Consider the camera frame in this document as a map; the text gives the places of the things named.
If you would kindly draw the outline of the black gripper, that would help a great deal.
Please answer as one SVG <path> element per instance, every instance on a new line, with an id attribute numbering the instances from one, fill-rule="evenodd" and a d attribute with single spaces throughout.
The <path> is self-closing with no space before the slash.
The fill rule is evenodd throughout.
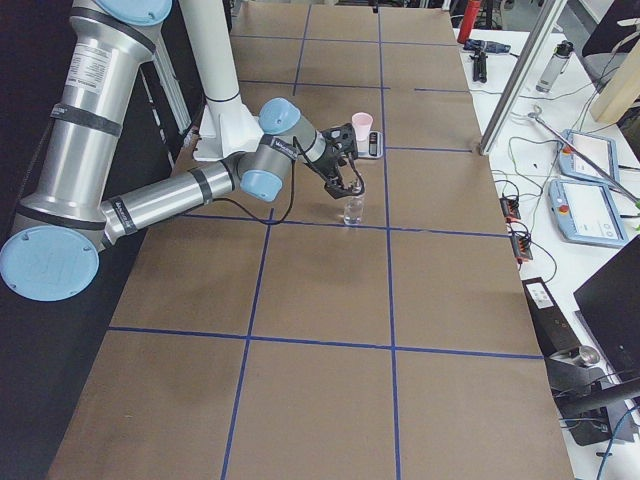
<path id="1" fill-rule="evenodd" d="M 344 183 L 340 168 L 346 165 L 344 156 L 332 156 L 327 152 L 313 163 L 317 174 L 324 181 L 325 191 L 333 199 L 364 194 L 364 184 L 359 179 L 353 180 L 350 186 Z"/>

